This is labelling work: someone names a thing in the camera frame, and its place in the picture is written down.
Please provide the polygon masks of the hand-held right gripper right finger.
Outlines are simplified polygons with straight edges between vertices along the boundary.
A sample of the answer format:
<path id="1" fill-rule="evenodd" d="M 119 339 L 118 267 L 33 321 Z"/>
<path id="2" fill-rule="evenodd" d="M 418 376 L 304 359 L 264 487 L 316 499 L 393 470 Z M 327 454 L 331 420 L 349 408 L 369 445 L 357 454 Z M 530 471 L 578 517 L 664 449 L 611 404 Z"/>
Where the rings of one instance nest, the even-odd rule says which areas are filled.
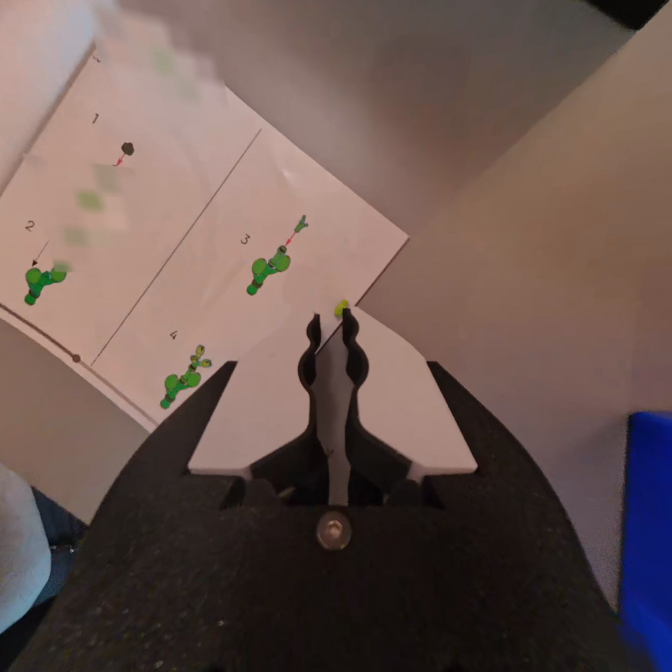
<path id="1" fill-rule="evenodd" d="M 343 307 L 348 504 L 383 505 L 395 491 L 423 494 L 429 478 L 475 474 L 478 465 L 428 360 L 358 307 Z"/>

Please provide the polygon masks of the white instruction booklet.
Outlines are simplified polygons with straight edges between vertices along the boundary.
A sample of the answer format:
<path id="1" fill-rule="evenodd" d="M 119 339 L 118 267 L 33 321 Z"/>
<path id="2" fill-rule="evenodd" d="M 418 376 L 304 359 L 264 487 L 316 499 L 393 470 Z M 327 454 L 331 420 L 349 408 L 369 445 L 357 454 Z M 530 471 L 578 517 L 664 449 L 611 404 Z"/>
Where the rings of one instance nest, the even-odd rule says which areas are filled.
<path id="1" fill-rule="evenodd" d="M 93 52 L 1 197 L 1 315 L 156 426 L 293 312 L 359 301 L 407 235 L 217 81 Z"/>

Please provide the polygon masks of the person's grey hoodie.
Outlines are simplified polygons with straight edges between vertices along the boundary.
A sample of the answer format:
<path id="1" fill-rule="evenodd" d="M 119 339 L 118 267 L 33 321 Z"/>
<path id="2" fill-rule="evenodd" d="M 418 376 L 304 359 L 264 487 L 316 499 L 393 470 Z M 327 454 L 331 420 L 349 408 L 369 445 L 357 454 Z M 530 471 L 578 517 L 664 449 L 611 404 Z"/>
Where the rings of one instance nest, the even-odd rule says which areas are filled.
<path id="1" fill-rule="evenodd" d="M 29 484 L 1 465 L 1 633 L 34 605 L 51 573 L 51 552 Z"/>

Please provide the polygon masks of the large blue storage bin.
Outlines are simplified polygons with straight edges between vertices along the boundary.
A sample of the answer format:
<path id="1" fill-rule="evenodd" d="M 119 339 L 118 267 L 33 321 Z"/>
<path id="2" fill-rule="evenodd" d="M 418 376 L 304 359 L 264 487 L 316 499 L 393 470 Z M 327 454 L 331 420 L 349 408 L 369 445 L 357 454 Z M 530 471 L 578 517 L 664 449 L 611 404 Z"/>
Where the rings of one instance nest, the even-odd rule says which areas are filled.
<path id="1" fill-rule="evenodd" d="M 671 670 L 671 412 L 628 419 L 619 616 L 656 671 Z"/>

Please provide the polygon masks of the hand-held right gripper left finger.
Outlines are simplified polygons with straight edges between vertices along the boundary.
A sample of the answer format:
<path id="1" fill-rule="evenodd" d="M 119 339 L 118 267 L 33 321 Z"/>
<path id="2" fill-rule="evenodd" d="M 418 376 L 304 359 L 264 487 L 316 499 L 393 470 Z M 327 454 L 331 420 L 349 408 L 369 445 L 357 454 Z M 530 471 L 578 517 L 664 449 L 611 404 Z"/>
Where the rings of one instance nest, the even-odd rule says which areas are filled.
<path id="1" fill-rule="evenodd" d="M 294 313 L 236 363 L 189 461 L 194 475 L 265 480 L 289 502 L 324 505 L 329 463 L 317 434 L 316 313 Z"/>

